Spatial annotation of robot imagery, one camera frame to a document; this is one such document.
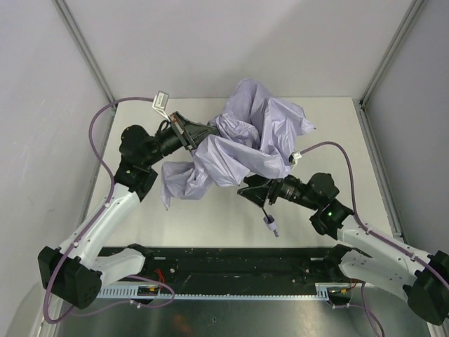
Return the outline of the lavender folding umbrella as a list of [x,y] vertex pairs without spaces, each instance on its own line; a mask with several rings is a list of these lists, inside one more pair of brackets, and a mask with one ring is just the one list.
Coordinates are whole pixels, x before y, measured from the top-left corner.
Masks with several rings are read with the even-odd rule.
[[296,139],[315,129],[304,110],[272,95],[260,82],[244,79],[222,114],[210,120],[218,135],[207,136],[192,161],[166,161],[161,167],[161,200],[199,200],[212,184],[239,185],[249,173],[285,178],[294,167]]

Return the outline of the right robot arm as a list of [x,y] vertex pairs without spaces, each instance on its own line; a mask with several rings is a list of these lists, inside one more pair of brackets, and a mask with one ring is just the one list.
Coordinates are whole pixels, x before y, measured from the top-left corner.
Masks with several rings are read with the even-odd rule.
[[285,199],[313,210],[310,223],[320,235],[339,241],[326,257],[350,279],[367,282],[401,300],[424,321],[440,326],[448,317],[448,254],[435,254],[400,242],[361,221],[355,210],[337,200],[329,173],[308,183],[289,175],[268,179],[253,175],[238,195],[260,208]]

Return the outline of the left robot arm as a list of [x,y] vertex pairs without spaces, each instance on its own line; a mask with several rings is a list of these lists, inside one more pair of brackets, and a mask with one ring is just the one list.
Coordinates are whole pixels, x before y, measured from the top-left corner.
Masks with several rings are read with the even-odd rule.
[[121,134],[121,161],[110,173],[111,189],[103,201],[58,248],[44,247],[38,255],[46,290],[45,305],[55,295],[78,309],[87,308],[106,286],[142,271],[149,249],[131,244],[110,256],[101,256],[106,241],[121,222],[140,205],[157,179],[153,166],[178,149],[195,150],[214,126],[194,123],[179,112],[162,121],[155,135],[139,125]]

